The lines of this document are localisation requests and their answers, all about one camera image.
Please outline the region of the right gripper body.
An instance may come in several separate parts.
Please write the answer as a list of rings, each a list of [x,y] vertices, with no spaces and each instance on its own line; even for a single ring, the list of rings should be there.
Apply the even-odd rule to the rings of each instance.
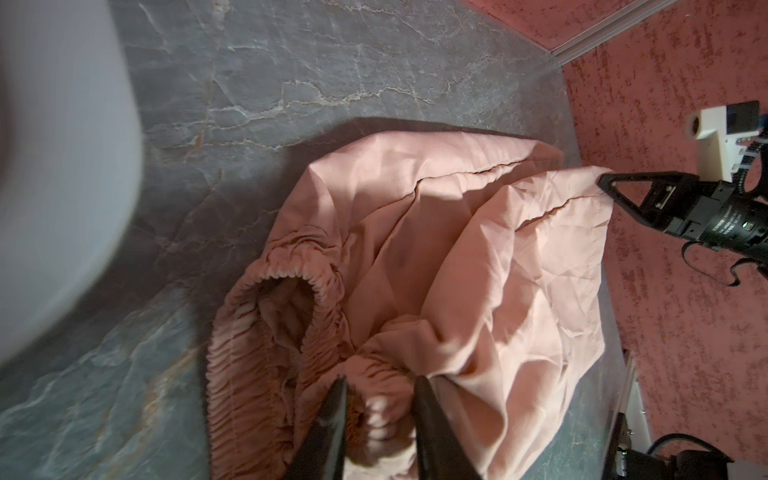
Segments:
[[[699,240],[724,217],[736,192],[728,182],[653,184],[643,200],[643,213],[655,230],[686,240]]]

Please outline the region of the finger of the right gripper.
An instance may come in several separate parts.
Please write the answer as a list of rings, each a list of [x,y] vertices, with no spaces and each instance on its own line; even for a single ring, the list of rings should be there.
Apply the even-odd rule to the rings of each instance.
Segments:
[[[606,173],[598,187],[640,224],[667,228],[682,218],[699,177],[683,172]]]

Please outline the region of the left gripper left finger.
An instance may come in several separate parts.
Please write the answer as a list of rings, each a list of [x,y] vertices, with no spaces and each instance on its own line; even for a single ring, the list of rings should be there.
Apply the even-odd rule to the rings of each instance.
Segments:
[[[341,376],[331,385],[284,480],[340,480],[345,466],[348,384]]]

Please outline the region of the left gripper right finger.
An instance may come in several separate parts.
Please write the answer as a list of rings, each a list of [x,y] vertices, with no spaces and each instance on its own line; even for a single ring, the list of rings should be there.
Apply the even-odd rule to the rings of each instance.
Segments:
[[[424,376],[415,380],[411,413],[419,479],[481,479]]]

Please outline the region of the pink shorts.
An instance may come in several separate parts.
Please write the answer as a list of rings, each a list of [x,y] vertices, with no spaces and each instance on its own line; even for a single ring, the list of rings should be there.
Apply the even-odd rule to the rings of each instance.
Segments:
[[[277,479],[332,383],[344,475],[412,479],[417,377],[479,475],[518,479],[602,355],[613,204],[546,143],[383,132],[309,164],[207,353],[215,479]]]

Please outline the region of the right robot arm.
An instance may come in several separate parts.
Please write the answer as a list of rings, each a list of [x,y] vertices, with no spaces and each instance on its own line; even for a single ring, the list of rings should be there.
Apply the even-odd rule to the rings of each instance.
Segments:
[[[730,268],[753,265],[767,275],[767,205],[733,183],[703,181],[681,172],[600,176],[598,187],[639,223],[685,241],[681,255],[694,246],[727,250],[742,257]],[[645,452],[631,447],[626,416],[621,413],[609,443],[605,479],[765,479],[767,469],[738,462],[692,435],[672,433]]]

